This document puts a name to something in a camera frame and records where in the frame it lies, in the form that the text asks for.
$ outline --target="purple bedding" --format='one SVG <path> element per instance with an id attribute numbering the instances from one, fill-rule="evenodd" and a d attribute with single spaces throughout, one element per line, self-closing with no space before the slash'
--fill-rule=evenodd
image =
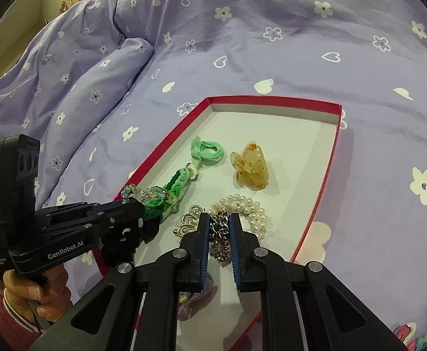
<path id="1" fill-rule="evenodd" d="M 203 98 L 257 93 L 343 105 L 324 263 L 390 328 L 426 333 L 420 0 L 83 1 L 0 78 L 0 138 L 42 142 L 37 207 L 106 202 Z M 100 278 L 91 254 L 68 271 L 74 299 Z"/>

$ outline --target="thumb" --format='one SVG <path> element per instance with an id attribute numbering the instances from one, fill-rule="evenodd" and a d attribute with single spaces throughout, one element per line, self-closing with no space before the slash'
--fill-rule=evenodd
<path id="1" fill-rule="evenodd" d="M 40 285 L 35 281 L 22 277 L 16 271 L 6 271 L 3 280 L 7 290 L 20 298 L 38 301 L 44 296 Z"/>

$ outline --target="fingernail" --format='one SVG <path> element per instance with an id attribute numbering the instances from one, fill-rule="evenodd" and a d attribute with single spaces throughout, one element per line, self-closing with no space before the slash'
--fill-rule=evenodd
<path id="1" fill-rule="evenodd" d="M 37 308 L 37 312 L 39 315 L 41 315 L 42 317 L 44 317 L 46 315 L 46 309 L 44 307 L 38 307 Z"/>
<path id="2" fill-rule="evenodd" d="M 38 286 L 29 286 L 28 294 L 30 295 L 30 298 L 33 298 L 34 300 L 38 301 L 41 299 L 41 293 Z"/>

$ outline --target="metal pivot bolt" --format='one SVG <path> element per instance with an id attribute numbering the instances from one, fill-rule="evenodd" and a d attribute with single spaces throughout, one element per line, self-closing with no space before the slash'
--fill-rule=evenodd
<path id="1" fill-rule="evenodd" d="M 318 261 L 311 261 L 308 268 L 311 272 L 320 272 L 323 270 L 323 265 Z"/>
<path id="2" fill-rule="evenodd" d="M 174 251 L 173 251 L 173 256 L 175 256 L 177 259 L 181 259 L 181 258 L 183 258 L 184 256 L 186 256 L 187 255 L 187 252 L 186 252 L 186 250 L 184 250 L 184 249 L 182 249 L 182 248 L 176 248 Z"/>
<path id="3" fill-rule="evenodd" d="M 268 251 L 266 248 L 257 247 L 257 248 L 254 250 L 254 254 L 255 254 L 257 257 L 264 257 L 264 256 L 267 256 L 267 255 L 269 254 L 269 251 Z"/>
<path id="4" fill-rule="evenodd" d="M 122 262 L 118 265 L 118 272 L 122 274 L 129 273 L 132 270 L 132 265 L 128 262 Z"/>

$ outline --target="tray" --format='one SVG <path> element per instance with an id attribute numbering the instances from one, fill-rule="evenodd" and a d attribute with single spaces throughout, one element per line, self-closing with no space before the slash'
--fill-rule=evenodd
<path id="1" fill-rule="evenodd" d="M 259 201 L 269 218 L 261 245 L 294 260 L 302 245 L 329 173 L 342 107 L 339 104 L 279 96 L 220 96 L 204 99 L 173 129 L 137 168 L 126 184 L 163 186 L 190 158 L 195 136 L 216 141 L 225 149 L 218 164 L 203 166 L 180 203 L 180 210 L 160 226 L 149 244 L 135 254 L 137 265 L 153 262 L 178 246 L 173 230 L 194 205 L 206 211 L 214 202 L 239 193 Z M 269 185 L 263 190 L 238 187 L 229 161 L 255 140 L 264 151 Z M 243 228 L 249 224 L 242 217 Z M 100 268 L 103 275 L 105 268 Z M 209 257 L 208 271 L 218 290 L 212 301 L 187 321 L 178 322 L 177 350 L 230 349 L 252 326 L 260 312 L 259 293 L 238 293 L 231 264 L 221 267 Z"/>

